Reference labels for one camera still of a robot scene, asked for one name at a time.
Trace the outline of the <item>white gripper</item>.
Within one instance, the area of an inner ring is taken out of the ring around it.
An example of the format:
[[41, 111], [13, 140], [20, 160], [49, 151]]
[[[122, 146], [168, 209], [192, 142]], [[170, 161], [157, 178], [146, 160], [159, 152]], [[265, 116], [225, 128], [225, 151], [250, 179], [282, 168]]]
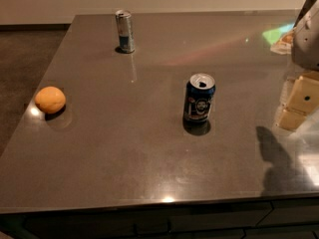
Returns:
[[294, 29], [293, 62], [308, 70], [287, 80], [282, 89], [276, 125], [295, 131], [319, 107], [319, 9], [310, 9]]

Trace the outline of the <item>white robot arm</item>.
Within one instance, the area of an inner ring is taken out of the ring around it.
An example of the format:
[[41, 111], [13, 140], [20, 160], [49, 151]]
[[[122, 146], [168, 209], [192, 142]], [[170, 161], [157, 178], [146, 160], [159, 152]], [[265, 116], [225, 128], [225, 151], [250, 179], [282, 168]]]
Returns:
[[319, 0], [305, 0], [283, 39], [291, 41], [293, 72], [283, 84], [275, 124], [295, 131], [319, 107]]

